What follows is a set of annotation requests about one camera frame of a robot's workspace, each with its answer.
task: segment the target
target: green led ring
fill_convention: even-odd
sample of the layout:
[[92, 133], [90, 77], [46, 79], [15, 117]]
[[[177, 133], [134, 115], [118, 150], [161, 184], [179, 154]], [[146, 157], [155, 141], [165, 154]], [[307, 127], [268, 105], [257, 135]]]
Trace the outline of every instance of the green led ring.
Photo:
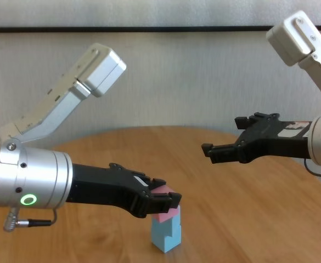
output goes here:
[[[27, 199], [31, 198], [32, 201], [30, 202], [26, 202]], [[23, 204], [23, 205], [32, 205], [34, 203], [37, 202], [37, 197], [31, 193], [29, 193], [28, 195], [24, 195], [21, 200], [20, 200], [20, 203]]]

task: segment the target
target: black stripe on wall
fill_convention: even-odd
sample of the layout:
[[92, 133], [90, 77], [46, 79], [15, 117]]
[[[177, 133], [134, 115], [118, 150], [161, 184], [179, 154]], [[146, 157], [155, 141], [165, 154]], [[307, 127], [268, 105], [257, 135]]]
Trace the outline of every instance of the black stripe on wall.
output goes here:
[[0, 33], [97, 33], [97, 32], [244, 32], [268, 31], [272, 26], [191, 27], [0, 27]]

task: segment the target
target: black cable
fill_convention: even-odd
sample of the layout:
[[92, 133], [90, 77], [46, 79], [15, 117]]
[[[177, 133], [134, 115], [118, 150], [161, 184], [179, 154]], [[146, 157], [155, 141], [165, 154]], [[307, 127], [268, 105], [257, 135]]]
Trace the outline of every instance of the black cable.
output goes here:
[[53, 209], [53, 220], [36, 220], [36, 219], [28, 219], [29, 225], [28, 227], [36, 227], [36, 226], [52, 226], [58, 219], [57, 210]]
[[53, 209], [53, 215], [54, 215], [54, 218], [53, 218], [53, 221], [52, 221], [52, 223], [50, 225], [54, 225], [55, 222], [58, 219], [58, 214], [57, 214], [57, 210], [56, 209]]
[[317, 176], [317, 177], [321, 177], [321, 174], [315, 173], [315, 172], [313, 172], [313, 171], [311, 171], [311, 170], [309, 169], [306, 159], [304, 159], [304, 167], [305, 167], [305, 169], [306, 169], [309, 173], [311, 173], [312, 175]]

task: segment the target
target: label sticker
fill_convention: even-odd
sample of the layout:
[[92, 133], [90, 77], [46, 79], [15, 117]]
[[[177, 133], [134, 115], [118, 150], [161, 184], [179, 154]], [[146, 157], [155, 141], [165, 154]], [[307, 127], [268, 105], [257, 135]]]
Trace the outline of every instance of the label sticker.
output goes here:
[[138, 176], [135, 176], [135, 175], [133, 177], [135, 177], [136, 180], [139, 181], [141, 185], [148, 187], [148, 185], [141, 178], [139, 178]]
[[293, 123], [287, 125], [282, 131], [280, 131], [278, 136], [279, 137], [286, 137], [286, 138], [291, 138], [291, 137], [297, 136], [308, 125], [309, 125], [309, 122], [293, 122]]

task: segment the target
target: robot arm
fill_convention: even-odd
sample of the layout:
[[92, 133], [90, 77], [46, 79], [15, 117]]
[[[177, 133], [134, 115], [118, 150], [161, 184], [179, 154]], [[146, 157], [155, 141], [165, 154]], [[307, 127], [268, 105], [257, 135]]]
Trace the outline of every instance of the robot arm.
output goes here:
[[[151, 181], [118, 164], [109, 169], [73, 164], [66, 153], [23, 144], [54, 132], [82, 100], [102, 96], [125, 69], [112, 49], [94, 44], [34, 111], [0, 129], [0, 206], [10, 208], [5, 231], [50, 226], [65, 202], [114, 205], [137, 218], [178, 206], [180, 194], [150, 192], [163, 180]], [[26, 207], [53, 209], [54, 220], [20, 220], [19, 210]]]
[[[321, 34], [303, 11], [274, 26], [267, 39], [288, 66], [298, 63], [321, 90]], [[312, 122], [281, 122], [278, 117], [277, 113], [238, 117], [236, 125], [244, 130], [238, 140], [223, 146], [203, 144], [203, 152], [212, 163], [248, 163], [275, 155], [312, 159], [321, 165], [321, 116]]]

